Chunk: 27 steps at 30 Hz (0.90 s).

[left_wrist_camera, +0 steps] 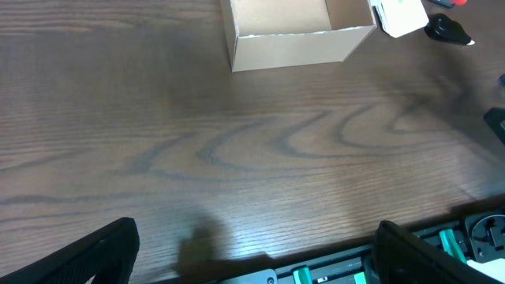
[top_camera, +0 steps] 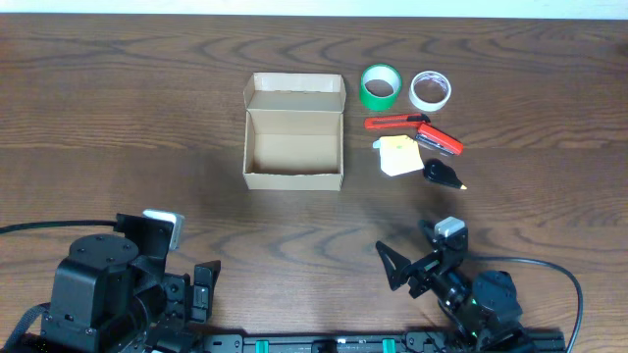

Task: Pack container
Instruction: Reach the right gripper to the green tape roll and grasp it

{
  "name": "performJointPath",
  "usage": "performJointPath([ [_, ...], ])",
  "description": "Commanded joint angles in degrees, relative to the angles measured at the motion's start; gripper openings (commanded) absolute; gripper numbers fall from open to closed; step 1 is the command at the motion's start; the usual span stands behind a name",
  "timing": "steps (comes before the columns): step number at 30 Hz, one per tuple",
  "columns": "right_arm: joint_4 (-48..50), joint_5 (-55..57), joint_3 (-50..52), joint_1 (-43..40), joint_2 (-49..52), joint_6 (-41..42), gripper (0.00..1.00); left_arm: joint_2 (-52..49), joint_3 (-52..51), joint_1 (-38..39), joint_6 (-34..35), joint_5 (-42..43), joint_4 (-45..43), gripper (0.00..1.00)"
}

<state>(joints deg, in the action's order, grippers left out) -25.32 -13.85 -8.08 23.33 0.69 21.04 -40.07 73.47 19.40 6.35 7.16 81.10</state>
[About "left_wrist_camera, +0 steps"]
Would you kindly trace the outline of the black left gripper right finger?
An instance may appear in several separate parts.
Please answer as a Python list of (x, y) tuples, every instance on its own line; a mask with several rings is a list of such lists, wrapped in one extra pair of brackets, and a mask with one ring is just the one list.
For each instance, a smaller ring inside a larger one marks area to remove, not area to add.
[(372, 257), (382, 284), (499, 284), (388, 220), (376, 230)]

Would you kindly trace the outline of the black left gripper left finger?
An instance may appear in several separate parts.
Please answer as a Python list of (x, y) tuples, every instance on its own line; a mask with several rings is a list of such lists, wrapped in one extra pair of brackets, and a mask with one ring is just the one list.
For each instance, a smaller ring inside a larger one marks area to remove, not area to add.
[(139, 247), (135, 220), (123, 217), (1, 277), (1, 284), (127, 283)]

